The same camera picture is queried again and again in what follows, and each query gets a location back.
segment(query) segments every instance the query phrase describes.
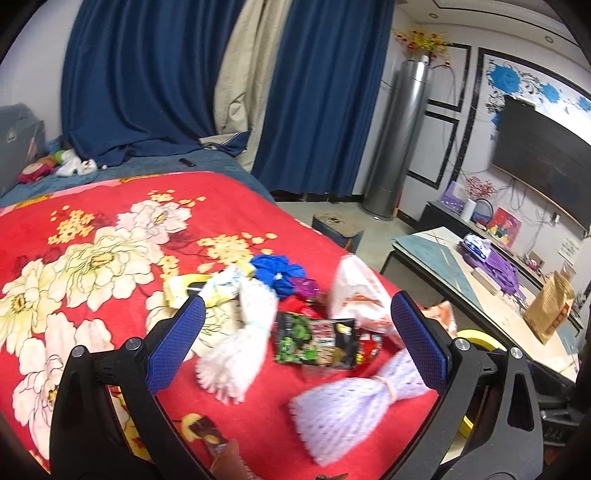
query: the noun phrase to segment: floor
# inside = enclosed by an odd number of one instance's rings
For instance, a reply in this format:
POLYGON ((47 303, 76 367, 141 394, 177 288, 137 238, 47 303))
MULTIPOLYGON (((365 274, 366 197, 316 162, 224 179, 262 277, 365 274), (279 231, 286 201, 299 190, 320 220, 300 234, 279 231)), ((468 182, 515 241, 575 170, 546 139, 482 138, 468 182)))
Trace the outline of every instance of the floor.
POLYGON ((390 240, 396 236, 414 233, 411 227, 397 218, 391 222, 372 219, 361 210, 358 203, 280 202, 277 205, 307 225, 311 225, 312 216, 316 212, 333 210, 346 214, 354 223, 365 229, 356 252, 357 256, 378 272, 392 250, 390 240))

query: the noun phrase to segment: ceiling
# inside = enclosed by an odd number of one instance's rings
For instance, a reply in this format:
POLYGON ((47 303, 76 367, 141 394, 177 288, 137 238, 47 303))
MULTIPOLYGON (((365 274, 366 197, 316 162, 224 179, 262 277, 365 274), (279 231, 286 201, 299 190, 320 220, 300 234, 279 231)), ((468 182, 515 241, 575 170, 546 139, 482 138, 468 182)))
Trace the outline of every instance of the ceiling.
POLYGON ((544 0, 398 0, 397 4, 418 24, 499 31, 554 50, 591 70, 568 28, 544 0))

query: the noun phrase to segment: red blanket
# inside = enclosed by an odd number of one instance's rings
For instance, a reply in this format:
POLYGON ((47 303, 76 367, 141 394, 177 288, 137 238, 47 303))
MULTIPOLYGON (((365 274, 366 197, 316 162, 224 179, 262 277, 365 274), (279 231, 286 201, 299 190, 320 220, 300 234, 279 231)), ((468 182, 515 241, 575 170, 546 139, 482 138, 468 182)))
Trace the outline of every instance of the red blanket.
MULTIPOLYGON (((238 182, 216 173, 182 173, 110 181, 85 191, 38 199, 0 216, 0 408, 45 466, 53 402, 74 345, 118 348, 170 316, 163 278, 212 273, 253 255, 287 255, 327 291, 345 253, 238 182)), ((393 294, 396 288, 384 280, 393 294)), ((194 352, 228 327, 225 313, 208 319, 194 352)), ((392 355, 386 348, 366 371, 392 355)), ((340 462, 321 468, 298 437, 287 404, 319 382, 299 367, 278 365, 272 348, 243 404, 224 406, 196 383, 194 355, 158 398, 173 421, 208 415, 236 438, 252 470, 272 480, 349 472, 377 479, 423 422, 436 395, 395 403, 374 433, 340 462)), ((146 456, 121 397, 114 403, 132 447, 146 456)), ((201 440, 191 446, 210 463, 201 440)))

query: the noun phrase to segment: cylindrical air conditioner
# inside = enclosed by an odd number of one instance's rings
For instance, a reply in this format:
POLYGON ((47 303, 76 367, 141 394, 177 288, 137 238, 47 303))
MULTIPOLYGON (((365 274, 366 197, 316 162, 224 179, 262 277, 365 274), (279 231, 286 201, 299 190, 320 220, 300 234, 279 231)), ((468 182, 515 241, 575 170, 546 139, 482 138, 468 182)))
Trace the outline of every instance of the cylindrical air conditioner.
POLYGON ((374 156, 362 208, 379 220, 392 220, 413 159, 429 97, 427 57, 403 62, 374 156))

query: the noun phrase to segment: black snack bag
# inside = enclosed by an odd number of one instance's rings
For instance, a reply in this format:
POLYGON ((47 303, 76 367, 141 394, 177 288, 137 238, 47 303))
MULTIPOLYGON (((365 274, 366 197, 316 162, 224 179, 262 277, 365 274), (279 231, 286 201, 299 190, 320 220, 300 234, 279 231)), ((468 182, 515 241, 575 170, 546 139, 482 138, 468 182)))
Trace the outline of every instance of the black snack bag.
POLYGON ((275 361, 350 370, 355 367, 359 331, 354 319, 313 320, 298 313, 277 314, 275 361))

